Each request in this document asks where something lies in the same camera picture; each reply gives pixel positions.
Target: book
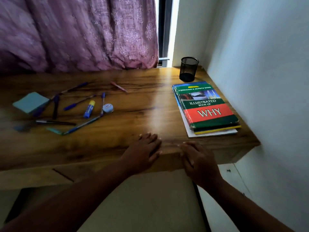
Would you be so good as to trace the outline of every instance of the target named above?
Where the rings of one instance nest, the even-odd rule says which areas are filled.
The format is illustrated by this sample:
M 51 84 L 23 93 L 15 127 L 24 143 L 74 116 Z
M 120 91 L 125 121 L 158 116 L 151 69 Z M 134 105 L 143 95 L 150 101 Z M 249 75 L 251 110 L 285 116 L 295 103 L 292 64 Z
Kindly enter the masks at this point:
M 179 108 L 179 111 L 180 111 L 180 114 L 181 114 L 181 118 L 182 118 L 182 121 L 183 121 L 183 124 L 184 124 L 184 127 L 186 129 L 186 132 L 187 132 L 187 135 L 189 138 L 198 138 L 198 137 L 206 137 L 206 136 L 218 136 L 218 135 L 226 135 L 226 134 L 235 134 L 237 133 L 237 130 L 236 129 L 228 129 L 228 130 L 221 130 L 221 131 L 215 131 L 215 132 L 208 132 L 208 133 L 202 133 L 202 134 L 195 134 L 195 132 L 190 129 L 190 126 L 187 122 L 187 118 L 185 117 L 184 115 L 184 112 L 178 102 L 178 99 L 176 97 L 176 102 L 177 102 L 177 105 L 178 105 L 178 108 Z
M 177 84 L 172 88 L 190 129 L 210 132 L 239 126 L 238 118 L 206 81 Z

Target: hardcover book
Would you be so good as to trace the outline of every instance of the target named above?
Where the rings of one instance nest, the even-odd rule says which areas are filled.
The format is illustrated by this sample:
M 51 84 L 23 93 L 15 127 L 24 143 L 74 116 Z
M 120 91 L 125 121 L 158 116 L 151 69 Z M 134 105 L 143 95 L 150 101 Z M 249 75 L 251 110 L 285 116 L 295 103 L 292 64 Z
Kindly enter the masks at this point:
M 173 90 L 194 131 L 237 127 L 238 118 L 206 81 L 173 85 Z

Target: pink pen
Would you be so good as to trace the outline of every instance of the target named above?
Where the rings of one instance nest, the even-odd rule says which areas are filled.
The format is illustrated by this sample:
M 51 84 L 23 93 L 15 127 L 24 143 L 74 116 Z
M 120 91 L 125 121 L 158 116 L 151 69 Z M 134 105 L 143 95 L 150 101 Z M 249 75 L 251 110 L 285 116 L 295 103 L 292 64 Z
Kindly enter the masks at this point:
M 115 82 L 113 82 L 113 81 L 111 81 L 111 84 L 112 85 L 114 85 L 114 86 L 116 86 L 117 88 L 119 88 L 119 89 L 121 89 L 122 91 L 124 91 L 124 92 L 128 92 L 127 90 L 125 90 L 124 88 L 122 88 L 121 86 L 119 86 L 119 85 L 117 85 Z

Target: hand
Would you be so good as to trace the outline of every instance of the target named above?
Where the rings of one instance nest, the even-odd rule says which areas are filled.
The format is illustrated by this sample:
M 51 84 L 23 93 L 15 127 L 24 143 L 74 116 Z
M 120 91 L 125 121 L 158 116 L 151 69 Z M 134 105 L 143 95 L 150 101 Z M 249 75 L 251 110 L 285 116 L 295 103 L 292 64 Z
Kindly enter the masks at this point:
M 146 133 L 132 143 L 121 156 L 120 161 L 125 165 L 130 175 L 143 172 L 150 168 L 155 160 L 162 154 L 159 151 L 162 141 L 157 134 Z
M 197 185 L 209 192 L 224 181 L 212 151 L 194 141 L 185 142 L 180 149 L 184 170 Z

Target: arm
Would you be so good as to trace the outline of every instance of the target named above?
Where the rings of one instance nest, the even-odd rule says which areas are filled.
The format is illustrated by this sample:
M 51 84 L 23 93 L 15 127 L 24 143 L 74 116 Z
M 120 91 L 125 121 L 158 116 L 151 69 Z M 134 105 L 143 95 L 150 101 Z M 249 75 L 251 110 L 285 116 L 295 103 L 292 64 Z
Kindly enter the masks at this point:
M 129 176 L 151 167 L 161 151 L 156 134 L 140 135 L 120 160 L 100 170 L 93 177 L 26 211 L 6 224 L 0 232 L 77 231 L 100 203 Z
M 240 232 L 293 232 L 223 180 L 210 150 L 195 142 L 186 142 L 180 148 L 187 175 L 216 200 Z

